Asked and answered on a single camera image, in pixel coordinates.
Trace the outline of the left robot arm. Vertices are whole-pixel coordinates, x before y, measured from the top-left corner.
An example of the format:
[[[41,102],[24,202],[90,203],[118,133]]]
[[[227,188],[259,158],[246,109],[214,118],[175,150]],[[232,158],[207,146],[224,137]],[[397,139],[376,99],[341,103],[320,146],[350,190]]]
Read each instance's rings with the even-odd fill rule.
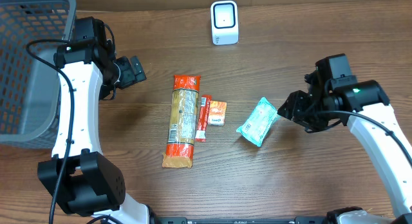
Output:
[[[149,206],[128,195],[124,176],[103,155],[98,135],[99,101],[138,82],[138,74],[127,58],[116,57],[113,39],[82,35],[58,43],[53,62],[32,55],[58,73],[61,87],[51,160],[37,168],[52,196],[49,223],[56,207],[66,214],[90,216],[92,223],[158,223]]]

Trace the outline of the grey plastic mesh basket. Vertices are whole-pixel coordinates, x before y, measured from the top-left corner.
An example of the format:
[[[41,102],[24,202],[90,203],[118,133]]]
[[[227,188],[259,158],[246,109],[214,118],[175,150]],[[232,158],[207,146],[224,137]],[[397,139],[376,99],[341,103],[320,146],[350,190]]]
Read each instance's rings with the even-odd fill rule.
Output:
[[[1,144],[51,149],[59,125],[55,39],[70,40],[76,0],[1,0]]]

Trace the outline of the red snack stick packet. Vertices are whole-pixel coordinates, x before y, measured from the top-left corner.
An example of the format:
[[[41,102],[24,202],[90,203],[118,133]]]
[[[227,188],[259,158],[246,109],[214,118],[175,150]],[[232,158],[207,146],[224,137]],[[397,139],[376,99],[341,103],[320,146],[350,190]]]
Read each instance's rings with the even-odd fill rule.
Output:
[[[211,95],[203,95],[201,97],[201,107],[200,107],[200,114],[198,120],[198,127],[196,130],[195,141],[196,142],[205,142],[206,137],[206,129],[208,124],[209,118],[209,108],[211,104],[212,96]]]

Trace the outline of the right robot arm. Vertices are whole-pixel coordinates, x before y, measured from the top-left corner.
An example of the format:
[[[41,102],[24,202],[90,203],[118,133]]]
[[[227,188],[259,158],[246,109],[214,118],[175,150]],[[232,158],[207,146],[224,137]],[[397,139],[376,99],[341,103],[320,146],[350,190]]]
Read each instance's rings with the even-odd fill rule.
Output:
[[[389,97],[378,82],[358,82],[343,73],[306,75],[307,92],[292,92],[280,116],[318,133],[342,124],[361,143],[391,201],[394,219],[359,207],[327,213],[325,223],[411,223],[411,144],[402,132]]]

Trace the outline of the long orange pasta packet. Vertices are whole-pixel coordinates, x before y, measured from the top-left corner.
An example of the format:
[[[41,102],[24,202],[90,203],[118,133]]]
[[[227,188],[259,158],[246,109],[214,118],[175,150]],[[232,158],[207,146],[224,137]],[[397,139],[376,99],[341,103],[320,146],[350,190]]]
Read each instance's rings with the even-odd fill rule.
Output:
[[[175,75],[163,168],[191,168],[200,91],[199,75]]]

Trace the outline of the white barcode scanner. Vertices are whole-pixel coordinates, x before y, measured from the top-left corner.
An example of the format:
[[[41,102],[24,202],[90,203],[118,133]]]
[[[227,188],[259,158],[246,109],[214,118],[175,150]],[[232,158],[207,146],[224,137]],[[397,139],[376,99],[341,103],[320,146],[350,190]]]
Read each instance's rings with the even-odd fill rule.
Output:
[[[231,0],[211,4],[211,33],[214,45],[230,45],[239,41],[238,6]]]

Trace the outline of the teal wet wipes pack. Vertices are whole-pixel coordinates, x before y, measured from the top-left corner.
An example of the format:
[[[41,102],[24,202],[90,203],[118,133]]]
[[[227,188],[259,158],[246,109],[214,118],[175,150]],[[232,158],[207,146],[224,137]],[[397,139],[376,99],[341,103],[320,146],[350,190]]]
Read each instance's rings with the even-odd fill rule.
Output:
[[[245,123],[238,127],[236,132],[257,147],[261,147],[270,128],[279,118],[277,109],[265,97],[262,97]]]

